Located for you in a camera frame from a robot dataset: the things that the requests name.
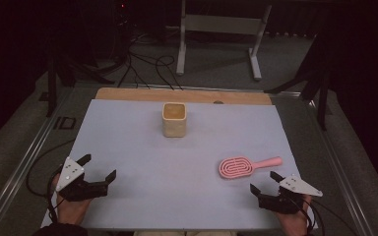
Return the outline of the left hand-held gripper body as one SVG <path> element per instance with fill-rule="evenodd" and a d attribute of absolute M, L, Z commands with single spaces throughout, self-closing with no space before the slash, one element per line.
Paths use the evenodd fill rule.
<path fill-rule="evenodd" d="M 108 186 L 96 186 L 96 182 L 85 180 L 85 168 L 68 156 L 60 168 L 60 176 L 55 191 L 69 202 L 80 202 L 105 197 Z"/>

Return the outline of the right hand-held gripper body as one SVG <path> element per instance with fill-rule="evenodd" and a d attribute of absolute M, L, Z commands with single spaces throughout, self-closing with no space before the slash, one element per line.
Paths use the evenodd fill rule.
<path fill-rule="evenodd" d="M 304 195 L 322 197 L 323 192 L 314 188 L 300 177 L 291 175 L 283 177 L 279 184 L 279 194 L 277 196 L 269 196 L 262 194 L 258 199 L 260 208 L 282 214 L 296 214 L 302 210 L 302 197 Z"/>

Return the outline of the pink hairbrush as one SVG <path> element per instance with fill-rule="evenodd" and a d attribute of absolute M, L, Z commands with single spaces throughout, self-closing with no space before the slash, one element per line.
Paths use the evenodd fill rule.
<path fill-rule="evenodd" d="M 219 173 L 222 178 L 235 179 L 250 176 L 258 168 L 279 166 L 283 160 L 279 157 L 271 157 L 261 161 L 251 161 L 244 156 L 231 157 L 224 159 L 219 166 Z"/>

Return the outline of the beige square cup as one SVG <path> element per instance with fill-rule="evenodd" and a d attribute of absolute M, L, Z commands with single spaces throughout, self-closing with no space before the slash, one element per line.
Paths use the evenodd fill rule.
<path fill-rule="evenodd" d="M 162 133 L 167 138 L 186 135 L 187 110 L 184 103 L 167 102 L 162 108 Z"/>

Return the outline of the person's left hand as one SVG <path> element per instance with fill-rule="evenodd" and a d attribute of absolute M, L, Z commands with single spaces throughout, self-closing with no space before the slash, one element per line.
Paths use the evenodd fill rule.
<path fill-rule="evenodd" d="M 80 225 L 88 211 L 91 200 L 69 202 L 60 195 L 56 197 L 58 222 L 63 224 Z"/>

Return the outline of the person's right hand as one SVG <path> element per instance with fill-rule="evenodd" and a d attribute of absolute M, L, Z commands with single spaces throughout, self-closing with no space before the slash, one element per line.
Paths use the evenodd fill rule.
<path fill-rule="evenodd" d="M 282 214 L 275 212 L 285 236 L 306 236 L 308 234 L 308 217 L 307 211 L 312 197 L 304 195 L 302 197 L 302 210 L 296 214 Z"/>

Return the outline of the white table mat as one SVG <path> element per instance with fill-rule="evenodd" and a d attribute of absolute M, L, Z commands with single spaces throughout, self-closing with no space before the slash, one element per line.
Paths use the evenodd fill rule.
<path fill-rule="evenodd" d="M 159 102 L 95 99 L 70 156 L 90 154 L 89 182 L 117 173 L 108 193 L 92 201 L 83 225 L 101 230 L 264 230 L 279 223 L 258 206 L 250 188 L 276 195 L 270 169 L 226 180 L 220 162 L 279 156 L 282 176 L 297 174 L 273 105 L 190 103 L 182 138 L 163 135 Z"/>

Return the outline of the black tripod stand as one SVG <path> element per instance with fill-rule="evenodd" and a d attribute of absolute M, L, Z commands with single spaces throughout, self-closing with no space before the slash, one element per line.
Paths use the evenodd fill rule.
<path fill-rule="evenodd" d="M 87 68 L 77 60 L 69 56 L 61 46 L 61 42 L 56 37 L 51 37 L 47 42 L 47 117 L 50 117 L 57 107 L 57 78 L 60 78 L 61 84 L 66 87 L 72 87 L 75 82 L 73 69 L 84 73 L 92 80 L 112 85 L 113 81 L 105 79 L 97 72 Z"/>
<path fill-rule="evenodd" d="M 302 100 L 313 100 L 319 94 L 317 105 L 317 121 L 321 129 L 326 131 L 325 115 L 329 86 L 330 60 L 332 59 L 332 44 L 322 33 L 315 36 L 299 69 L 292 80 L 275 88 L 266 89 L 265 93 L 276 94 L 305 82 L 306 85 L 300 93 Z"/>

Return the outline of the white metal stand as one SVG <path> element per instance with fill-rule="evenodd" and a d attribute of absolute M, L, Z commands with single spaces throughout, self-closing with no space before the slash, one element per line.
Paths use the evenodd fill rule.
<path fill-rule="evenodd" d="M 186 13 L 186 0 L 181 0 L 180 13 L 180 40 L 176 64 L 176 74 L 183 75 L 185 71 L 186 59 L 186 32 L 217 32 L 235 33 L 245 35 L 255 35 L 256 41 L 252 48 L 248 49 L 249 62 L 252 69 L 253 78 L 256 81 L 262 79 L 262 73 L 257 57 L 258 50 L 265 33 L 266 25 L 272 11 L 272 5 L 266 4 L 260 19 L 235 18 L 224 16 L 207 16 Z"/>

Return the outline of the aluminium floor rail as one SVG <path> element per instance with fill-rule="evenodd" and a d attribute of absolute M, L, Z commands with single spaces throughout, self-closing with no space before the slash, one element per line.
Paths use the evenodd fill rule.
<path fill-rule="evenodd" d="M 0 130 L 0 221 L 55 122 L 47 103 L 32 94 Z"/>
<path fill-rule="evenodd" d="M 373 230 L 367 220 L 367 214 L 364 212 L 362 205 L 357 197 L 356 191 L 353 188 L 350 180 L 347 177 L 346 170 L 341 163 L 340 156 L 335 150 L 334 143 L 329 137 L 329 133 L 321 128 L 317 121 L 318 106 L 313 100 L 304 102 L 307 112 L 311 118 L 311 125 L 316 130 L 319 138 L 327 152 L 327 161 L 330 165 L 331 171 L 335 176 L 336 182 L 339 184 L 343 197 L 346 202 L 347 209 L 352 217 L 356 231 L 360 236 L 373 236 Z"/>

